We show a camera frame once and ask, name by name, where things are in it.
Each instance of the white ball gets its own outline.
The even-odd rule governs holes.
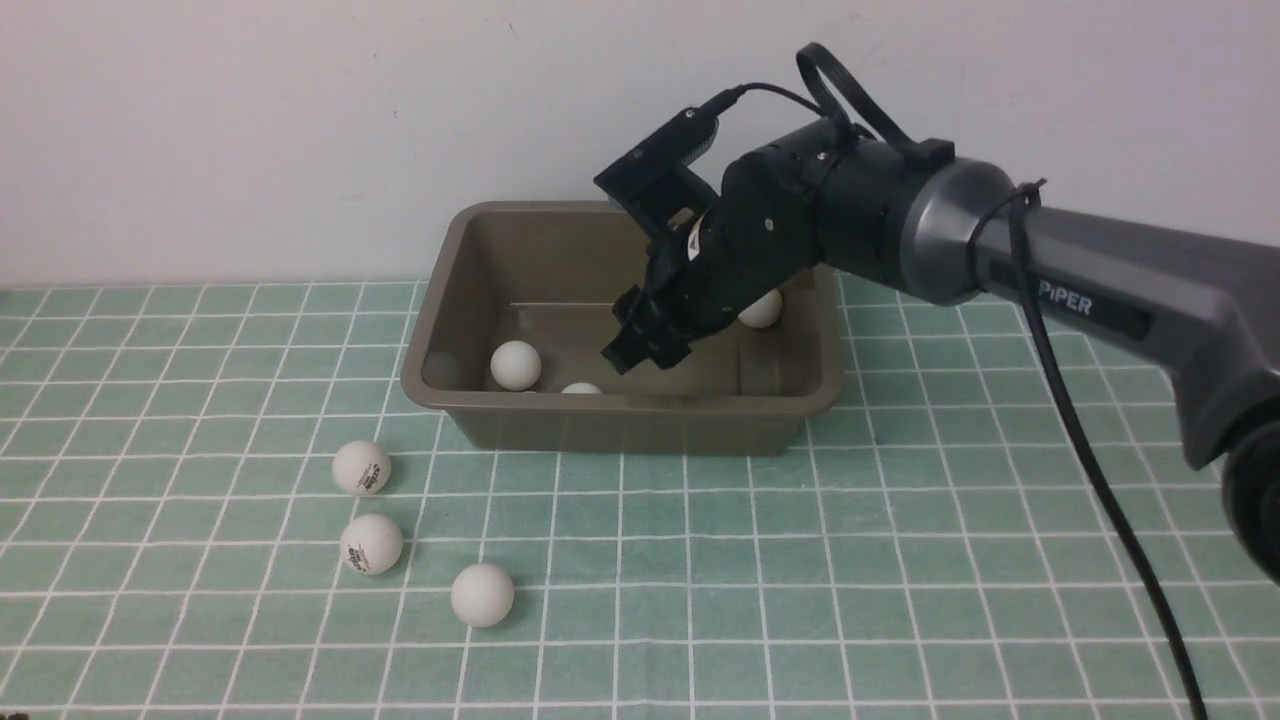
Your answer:
[[[492,628],[511,612],[516,585],[511,575],[492,562],[480,562],[458,573],[449,591],[453,614],[472,628]]]
[[[512,340],[498,346],[489,359],[489,372],[502,387],[520,392],[538,382],[543,372],[543,359],[532,345]]]
[[[333,456],[333,482],[351,495],[374,495],[392,477],[392,459],[375,442],[357,439]]]
[[[561,391],[562,395],[604,395],[604,392],[591,383],[573,383]]]
[[[749,328],[762,331],[782,316],[782,293],[777,290],[765,292],[763,297],[746,306],[737,314],[737,319]]]
[[[383,515],[361,515],[342,532],[342,562],[362,575],[392,569],[404,548],[404,536]]]

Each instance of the green checkered surface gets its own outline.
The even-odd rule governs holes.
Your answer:
[[[842,277],[846,392],[778,457],[483,452],[410,402],[425,283],[0,300],[0,714],[37,719],[1188,717],[1011,305]],[[1055,328],[1217,719],[1280,717],[1280,591],[1164,375]],[[334,450],[393,456],[383,493]],[[357,514],[397,568],[339,566]],[[468,630],[453,577],[518,591]]]

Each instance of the ball on table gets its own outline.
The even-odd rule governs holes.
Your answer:
[[[472,628],[492,628],[511,612],[516,585],[511,575],[492,562],[480,562],[458,573],[449,591],[453,614]]]
[[[782,316],[782,293],[777,290],[765,292],[763,297],[746,306],[737,319],[749,328],[763,331]]]
[[[498,384],[515,392],[529,389],[543,373],[543,359],[527,342],[512,340],[498,346],[489,359],[489,372]]]
[[[333,482],[351,495],[374,495],[392,475],[392,459],[375,442],[357,439],[333,456]]]
[[[572,383],[570,386],[564,386],[561,395],[604,395],[604,391],[591,383]]]
[[[390,570],[404,548],[399,527],[383,515],[361,515],[342,532],[342,562],[362,575]]]

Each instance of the black cable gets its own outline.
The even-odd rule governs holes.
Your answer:
[[[740,90],[742,92],[750,92],[753,90],[763,90],[764,92],[772,92],[774,95],[781,95],[782,97],[786,97],[787,100],[790,100],[790,101],[792,101],[792,102],[795,102],[797,105],[803,105],[806,110],[809,110],[810,113],[813,113],[815,115],[822,115],[823,114],[822,108],[819,108],[817,104],[814,104],[808,97],[804,97],[801,95],[791,92],[790,90],[787,90],[785,87],[778,87],[776,85],[769,85],[767,82],[749,82],[746,85],[737,86],[736,90]]]
[[[1190,655],[1187,652],[1183,633],[1178,629],[1178,620],[1169,606],[1169,598],[1165,597],[1164,588],[1160,587],[1160,580],[1156,578],[1156,571],[1152,569],[1151,561],[1147,560],[1147,553],[1143,552],[1142,544],[1138,542],[1138,536],[1134,534],[1133,527],[1129,525],[1129,519],[1125,518],[1120,502],[1116,500],[1115,493],[1111,492],[1111,486],[1107,484],[1097,456],[1093,455],[1093,448],[1089,447],[1089,439],[1080,425],[1080,418],[1075,414],[1075,405],[1073,405],[1071,396],[1066,391],[1066,382],[1062,380],[1062,372],[1057,366],[1057,357],[1053,355],[1053,346],[1050,343],[1048,331],[1044,328],[1044,316],[1041,314],[1039,302],[1032,291],[1030,240],[1027,234],[1027,209],[1039,205],[1039,187],[1042,184],[1044,184],[1044,181],[1023,184],[1005,201],[1009,202],[1010,260],[1012,260],[1014,274],[1018,278],[1018,299],[1023,306],[1023,314],[1027,316],[1027,325],[1030,328],[1032,340],[1036,343],[1036,354],[1039,355],[1041,368],[1044,370],[1044,380],[1048,382],[1048,389],[1053,396],[1053,405],[1057,406],[1057,414],[1062,418],[1062,424],[1066,427],[1066,436],[1071,441],[1075,456],[1080,460],[1084,475],[1089,479],[1089,484],[1093,486],[1093,492],[1098,496],[1098,502],[1102,503],[1107,519],[1111,520],[1111,527],[1115,528],[1116,537],[1120,538],[1125,552],[1129,553],[1129,560],[1133,561],[1134,568],[1138,570],[1138,577],[1142,578],[1142,584],[1147,588],[1147,594],[1151,596],[1156,616],[1160,619],[1160,626],[1165,630],[1165,637],[1169,638],[1169,648],[1172,651],[1174,664],[1178,666],[1178,675],[1183,680],[1183,691],[1187,693],[1187,702],[1190,703],[1192,717],[1196,720],[1207,720],[1208,711],[1204,708],[1204,697],[1201,694],[1199,682],[1196,679],[1196,670],[1192,666]]]

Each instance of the green tile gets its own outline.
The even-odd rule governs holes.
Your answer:
[[[1146,643],[1082,643],[1080,662],[1093,697],[1161,697],[1164,684]]]
[[[169,487],[178,461],[173,457],[124,457],[106,486],[108,497],[159,497]]]
[[[237,346],[269,346],[279,347],[289,343],[289,336],[293,334],[293,327],[298,323],[298,318],[293,315],[255,315],[244,318],[244,324],[241,327],[239,337],[236,338]]]
[[[329,414],[378,415],[385,395],[385,380],[334,380],[325,410]]]
[[[253,293],[251,313],[297,313],[307,295],[306,284],[262,284]]]
[[[774,644],[769,648],[773,694],[780,701],[841,701],[849,697],[836,646]]]
[[[332,378],[338,366],[338,355],[339,348],[337,347],[291,347],[280,366],[280,377],[292,379]]]
[[[50,379],[52,382],[100,380],[106,374],[106,369],[111,365],[114,357],[114,350],[68,350],[63,355],[63,359],[58,361],[58,366],[54,368]],[[54,357],[46,360],[50,364],[52,361]],[[44,370],[47,373],[49,365],[45,365]],[[33,379],[42,380],[44,378],[45,375]],[[5,364],[0,363],[0,380],[4,379],[18,378],[6,378]]]
[[[1043,538],[1041,546],[1059,583],[1110,583],[1120,579],[1107,542],[1101,537]]]
[[[1084,480],[1069,447],[1014,447],[1010,455],[1018,477],[1028,487],[1079,486]]]
[[[461,670],[461,648],[397,648],[383,701],[452,703]]]
[[[946,487],[947,473],[942,452],[936,447],[882,447],[881,466],[891,488]]]
[[[627,500],[625,501],[627,511],[630,511],[632,505],[636,502],[634,500],[636,497],[645,496],[627,496]],[[672,500],[680,501],[680,510],[684,509],[681,496],[654,496],[655,502],[660,501],[671,505]],[[626,518],[627,534],[639,534],[631,530],[632,527],[634,524],[631,523],[631,519]],[[675,523],[671,523],[668,528],[677,530],[677,534],[684,532],[682,527],[676,525]],[[742,491],[723,491],[699,492],[689,496],[689,532],[708,536],[750,536],[754,534],[753,528],[750,493]]]
[[[13,539],[18,542],[70,542],[84,527],[92,502],[36,502]]]
[[[621,646],[618,700],[622,702],[689,700],[689,650],[681,646]],[[618,710],[618,716],[622,717],[623,708]],[[650,720],[659,717],[664,716],[654,715]]]
[[[283,347],[233,347],[219,377],[228,380],[274,378],[283,357]]]
[[[239,644],[252,614],[252,596],[192,596],[175,642],[192,646]]]
[[[614,510],[614,524],[617,510]],[[552,498],[498,496],[489,506],[489,536],[495,538],[547,537],[552,527]]]
[[[463,702],[531,702],[538,648],[474,647],[467,653]]]
[[[404,337],[404,315],[356,315],[351,345],[399,345]]]
[[[892,519],[878,492],[824,492],[822,509],[828,533],[888,533]]]
[[[129,336],[133,320],[95,318],[84,320],[70,341],[70,347],[120,347]]]
[[[906,594],[900,589],[840,589],[841,628],[846,639],[913,639]]]
[[[897,584],[902,582],[892,538],[835,537],[831,560],[837,583]]]
[[[369,283],[360,296],[360,313],[403,313],[412,310],[413,283]]]
[[[302,454],[311,447],[315,418],[264,418],[250,445],[251,454]]]
[[[239,462],[239,457],[184,457],[175,470],[170,495],[223,497]]]
[[[826,556],[826,546],[820,538],[762,539],[763,582],[826,583],[828,582]]]
[[[617,577],[617,541],[557,539],[552,583],[612,583]]]
[[[45,612],[40,618],[28,641],[38,646],[81,646],[96,644],[111,598],[106,596],[50,597]]]
[[[256,591],[262,585],[270,557],[271,548],[266,544],[210,547],[196,589]]]
[[[26,420],[13,432],[5,455],[9,457],[60,455],[76,423],[72,420]]]
[[[372,702],[381,685],[385,650],[321,648],[306,702]]]
[[[138,555],[128,589],[186,591],[204,553],[197,546],[148,546]]]
[[[901,538],[899,546],[910,583],[972,583],[973,568],[960,538]]]
[[[974,368],[973,352],[963,338],[916,338],[915,359],[922,370],[969,370]],[[891,369],[910,369],[910,361]]]
[[[987,606],[1000,638],[1065,638],[1053,592],[1047,588],[988,588]]]
[[[145,287],[108,287],[97,295],[90,315],[136,315],[147,299]]]
[[[81,320],[32,320],[14,347],[67,347],[79,327]]]
[[[104,644],[168,644],[183,598],[161,594],[118,596]]]
[[[205,541],[214,533],[220,500],[168,500],[151,530],[151,541]]]
[[[956,495],[960,511],[964,514],[965,529],[970,533],[1030,530],[1021,495],[1015,489],[960,489]]]
[[[454,643],[462,642],[463,638],[466,638],[466,626],[458,623],[453,615],[448,593],[413,592],[404,594],[404,607],[401,611],[396,642]]]
[[[99,386],[97,396],[93,398],[93,404],[88,406],[90,418],[137,418],[142,415],[142,410],[147,407],[147,401],[152,400],[151,395],[155,392],[155,400],[151,402],[151,407],[156,407],[156,401],[160,400],[161,393],[170,387],[178,386],[151,386],[151,384],[104,384]]]
[[[989,410],[968,407],[937,409],[933,419],[942,445],[998,445],[1000,428]]]
[[[910,591],[915,623],[925,641],[989,639],[982,596],[968,588]]]
[[[440,450],[444,450],[444,437],[440,438]],[[737,459],[742,468],[746,462]],[[692,487],[692,459],[690,459],[690,487]],[[575,491],[617,491],[618,489],[618,456],[617,455],[563,455],[561,456],[561,492]]]
[[[479,538],[484,528],[485,505],[484,497],[433,498],[424,507],[421,536]]]
[[[960,532],[960,516],[948,491],[890,491],[888,506],[900,533]]]
[[[1048,579],[1032,538],[972,538],[969,544],[983,583],[1043,583]]]
[[[612,589],[557,589],[548,594],[548,641],[613,639]]]
[[[684,588],[626,587],[620,592],[620,638],[682,641],[687,637]]]
[[[84,529],[83,542],[136,542],[146,536],[159,501],[102,502]]]
[[[879,488],[879,461],[873,450],[815,450],[818,484],[824,488]]]
[[[22,644],[44,605],[38,597],[0,597],[0,643]]]
[[[396,374],[394,347],[348,347],[338,365],[339,378],[389,378]]]
[[[274,541],[284,520],[285,500],[232,500],[218,527],[219,541]]]
[[[813,486],[813,459],[808,448],[788,450],[774,457],[753,457],[750,473],[756,489],[808,488]]]
[[[223,701],[232,679],[233,650],[174,650],[155,682],[159,705],[212,705]]]
[[[701,701],[767,700],[764,646],[696,646],[694,697]]]
[[[0,360],[0,382],[42,382],[56,361],[56,350],[10,350]]]
[[[9,671],[5,702],[13,707],[67,703],[87,661],[88,652],[28,650]]]
[[[758,641],[763,637],[759,591],[695,587],[691,593],[694,639]]]
[[[296,703],[302,697],[310,669],[310,650],[247,648],[229,700],[237,703]]]
[[[360,300],[360,284],[316,284],[307,293],[305,313],[351,313]]]
[[[550,702],[608,701],[613,697],[612,647],[548,647],[540,698]]]
[[[133,420],[83,420],[72,434],[65,455],[120,455],[133,433]]]
[[[157,287],[151,291],[143,315],[189,315],[196,309],[196,301],[202,288],[198,287]]]
[[[109,380],[157,380],[169,364],[172,350],[120,350],[106,374]]]
[[[128,347],[172,347],[178,345],[183,331],[187,329],[187,323],[186,318],[138,318],[124,345]]]

